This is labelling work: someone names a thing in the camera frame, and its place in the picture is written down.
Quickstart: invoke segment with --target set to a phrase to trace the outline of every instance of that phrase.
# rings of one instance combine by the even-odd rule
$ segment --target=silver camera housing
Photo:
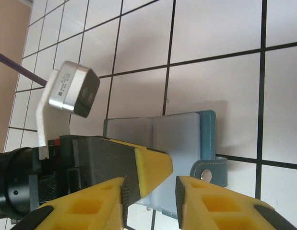
[[[91,111],[100,79],[92,69],[65,61],[49,97],[49,104],[57,109],[87,117]]]

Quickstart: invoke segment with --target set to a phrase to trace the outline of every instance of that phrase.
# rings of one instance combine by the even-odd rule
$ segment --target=yellow foam pad
[[[172,158],[149,149],[135,149],[141,198],[150,194],[173,172]]]
[[[223,187],[189,177],[179,177],[185,186],[182,230],[274,230],[254,205],[268,204]]]
[[[54,210],[37,230],[121,230],[123,213],[120,187],[124,178],[115,178],[49,201]]]

